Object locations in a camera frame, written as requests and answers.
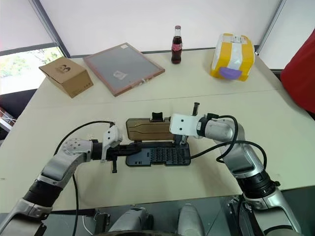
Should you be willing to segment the grey rounded robot shell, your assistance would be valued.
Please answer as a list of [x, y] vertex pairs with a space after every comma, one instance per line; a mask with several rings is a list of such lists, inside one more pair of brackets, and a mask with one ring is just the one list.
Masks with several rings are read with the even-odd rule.
[[111, 226], [109, 232], [125, 230], [152, 230], [154, 217], [144, 207], [134, 207], [121, 215]]
[[205, 236], [201, 218], [192, 204], [185, 204], [181, 208], [177, 234], [181, 236]]

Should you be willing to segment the brown cardboard box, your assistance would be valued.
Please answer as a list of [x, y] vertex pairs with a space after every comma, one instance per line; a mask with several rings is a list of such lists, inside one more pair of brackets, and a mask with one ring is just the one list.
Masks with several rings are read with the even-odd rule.
[[39, 69], [52, 84], [71, 98], [94, 85], [87, 70], [66, 57], [60, 57]]

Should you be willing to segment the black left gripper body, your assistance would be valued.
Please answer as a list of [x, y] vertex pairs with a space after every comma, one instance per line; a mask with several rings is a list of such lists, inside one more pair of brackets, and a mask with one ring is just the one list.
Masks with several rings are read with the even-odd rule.
[[110, 147], [107, 150], [105, 160], [113, 162], [112, 173], [115, 174], [115, 173], [118, 172], [118, 170], [117, 170], [117, 159], [118, 159], [118, 157], [127, 156], [127, 153], [128, 153], [127, 145], [118, 145], [116, 147]]

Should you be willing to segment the black bit case amber lid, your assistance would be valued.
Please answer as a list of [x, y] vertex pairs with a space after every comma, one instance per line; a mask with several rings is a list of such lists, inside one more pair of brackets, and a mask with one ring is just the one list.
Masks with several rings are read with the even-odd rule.
[[190, 149], [174, 145], [174, 138], [184, 138], [169, 132], [171, 118], [164, 122], [151, 122], [152, 118], [129, 118], [126, 130], [132, 143], [142, 143], [139, 153], [126, 157], [129, 167], [151, 165], [188, 166]]

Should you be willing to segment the red fabric object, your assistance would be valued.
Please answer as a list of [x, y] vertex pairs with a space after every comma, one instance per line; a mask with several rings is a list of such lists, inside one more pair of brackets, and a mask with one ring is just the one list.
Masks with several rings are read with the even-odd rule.
[[280, 74], [291, 99], [315, 120], [315, 29]]

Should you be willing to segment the glass cola bottle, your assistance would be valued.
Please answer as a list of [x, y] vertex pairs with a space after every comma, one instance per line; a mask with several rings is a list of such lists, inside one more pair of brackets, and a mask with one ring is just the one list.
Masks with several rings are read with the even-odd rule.
[[172, 41], [172, 57], [171, 62], [173, 64], [179, 64], [181, 62], [181, 54], [182, 54], [182, 37], [181, 37], [181, 26], [175, 26], [174, 37]]

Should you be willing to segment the grey window frame post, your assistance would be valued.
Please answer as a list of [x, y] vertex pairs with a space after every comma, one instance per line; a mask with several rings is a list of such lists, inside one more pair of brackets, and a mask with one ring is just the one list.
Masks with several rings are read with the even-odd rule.
[[273, 13], [269, 23], [268, 23], [268, 25], [267, 25], [263, 35], [262, 35], [262, 38], [260, 39], [259, 44], [255, 48], [255, 54], [256, 55], [259, 55], [259, 53], [262, 50], [264, 44], [266, 43], [266, 41], [267, 41], [267, 39], [268, 39], [272, 29], [273, 29], [273, 27], [274, 27], [278, 17], [280, 16], [280, 14], [281, 14], [281, 12], [282, 12], [285, 4], [286, 4], [286, 1], [287, 0], [279, 0], [278, 5], [277, 5], [277, 7], [276, 7], [276, 9], [275, 9], [275, 11], [274, 11], [274, 13]]
[[63, 41], [61, 40], [58, 32], [56, 31], [53, 23], [51, 22], [49, 16], [47, 15], [40, 0], [29, 0], [29, 2], [31, 4], [32, 8], [34, 9], [37, 17], [39, 18], [40, 22], [43, 24], [46, 32], [49, 34], [49, 37], [59, 47], [61, 53], [66, 58], [70, 58], [70, 53], [68, 52], [66, 46], [64, 45]]

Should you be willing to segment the yellow white parcel bag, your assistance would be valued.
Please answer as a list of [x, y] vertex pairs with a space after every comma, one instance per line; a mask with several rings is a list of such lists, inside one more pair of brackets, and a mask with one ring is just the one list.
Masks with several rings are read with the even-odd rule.
[[245, 35], [219, 36], [210, 75], [218, 79], [246, 81], [255, 62], [252, 42]]

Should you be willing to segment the wood-framed grey board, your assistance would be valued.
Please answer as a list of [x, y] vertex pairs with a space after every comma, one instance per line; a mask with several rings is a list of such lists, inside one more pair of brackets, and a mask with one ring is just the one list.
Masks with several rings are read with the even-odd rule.
[[128, 43], [89, 55], [83, 60], [115, 97], [165, 72], [163, 67]]

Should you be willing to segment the dark metal rack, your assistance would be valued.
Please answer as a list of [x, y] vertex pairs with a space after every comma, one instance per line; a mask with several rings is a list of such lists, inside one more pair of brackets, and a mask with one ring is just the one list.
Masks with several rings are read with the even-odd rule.
[[0, 128], [10, 132], [17, 119], [9, 114], [4, 108], [0, 107]]

